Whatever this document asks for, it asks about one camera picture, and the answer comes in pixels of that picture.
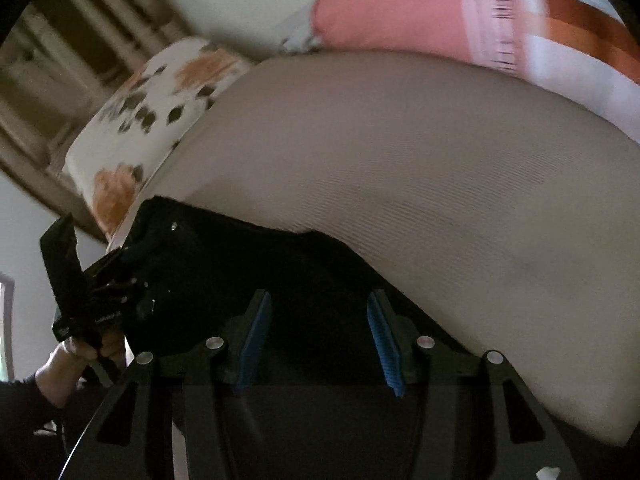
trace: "window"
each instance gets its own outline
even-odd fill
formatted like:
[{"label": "window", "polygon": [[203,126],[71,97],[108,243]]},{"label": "window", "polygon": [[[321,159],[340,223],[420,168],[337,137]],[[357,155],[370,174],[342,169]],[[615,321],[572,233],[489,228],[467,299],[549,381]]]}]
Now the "window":
[{"label": "window", "polygon": [[14,304],[14,280],[0,272],[0,380],[14,378],[11,355],[11,313]]}]

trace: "person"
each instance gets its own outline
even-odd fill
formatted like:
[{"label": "person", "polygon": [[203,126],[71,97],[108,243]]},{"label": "person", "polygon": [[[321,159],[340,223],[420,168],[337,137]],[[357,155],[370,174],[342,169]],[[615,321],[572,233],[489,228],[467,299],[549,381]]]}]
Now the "person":
[{"label": "person", "polygon": [[[102,336],[100,354],[125,367],[124,335],[116,328]],[[36,434],[50,421],[88,423],[106,390],[82,378],[97,351],[78,338],[58,344],[27,379],[0,383],[0,471],[12,480],[58,478],[66,461],[62,439]],[[73,442],[80,431],[65,435]]]}]

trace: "blue gripper pad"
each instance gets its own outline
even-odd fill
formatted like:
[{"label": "blue gripper pad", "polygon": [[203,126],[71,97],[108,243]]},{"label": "blue gripper pad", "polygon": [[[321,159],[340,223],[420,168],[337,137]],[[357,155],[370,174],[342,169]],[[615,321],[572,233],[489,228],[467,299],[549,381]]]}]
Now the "blue gripper pad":
[{"label": "blue gripper pad", "polygon": [[249,328],[242,349],[240,350],[238,378],[236,380],[237,390],[247,388],[254,381],[258,362],[262,354],[262,348],[264,347],[264,342],[267,339],[271,325],[271,314],[271,295],[265,292],[257,306],[254,321]]},{"label": "blue gripper pad", "polygon": [[396,397],[402,397],[406,389],[402,378],[401,355],[396,344],[391,327],[386,319],[384,309],[375,292],[367,300],[367,319],[373,341],[378,350],[378,357],[385,374],[386,384],[393,388]]}]

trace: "black sleeve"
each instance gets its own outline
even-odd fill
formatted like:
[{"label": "black sleeve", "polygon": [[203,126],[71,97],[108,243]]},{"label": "black sleeve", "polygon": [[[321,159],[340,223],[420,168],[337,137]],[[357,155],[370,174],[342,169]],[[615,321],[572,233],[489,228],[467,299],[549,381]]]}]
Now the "black sleeve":
[{"label": "black sleeve", "polygon": [[42,395],[35,375],[10,383],[0,382],[0,465],[15,478],[31,478],[37,457],[33,432],[53,420],[60,411]]}]

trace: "metal screw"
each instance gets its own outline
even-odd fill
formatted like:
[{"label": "metal screw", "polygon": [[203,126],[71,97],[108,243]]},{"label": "metal screw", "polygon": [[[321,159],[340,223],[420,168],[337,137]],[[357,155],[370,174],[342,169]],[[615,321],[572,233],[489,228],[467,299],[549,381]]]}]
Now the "metal screw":
[{"label": "metal screw", "polygon": [[433,348],[436,346],[436,341],[428,335],[421,335],[416,342],[420,348]]},{"label": "metal screw", "polygon": [[148,365],[154,360],[154,355],[151,352],[140,352],[136,357],[136,362],[139,365]]},{"label": "metal screw", "polygon": [[536,478],[538,480],[556,480],[559,476],[559,467],[544,466],[540,471],[536,473]]},{"label": "metal screw", "polygon": [[217,350],[218,348],[222,348],[222,345],[225,343],[225,340],[218,336],[210,337],[205,341],[205,345],[209,350]]},{"label": "metal screw", "polygon": [[504,361],[504,357],[500,352],[496,352],[495,350],[491,350],[486,355],[486,360],[494,365],[499,365]]}]

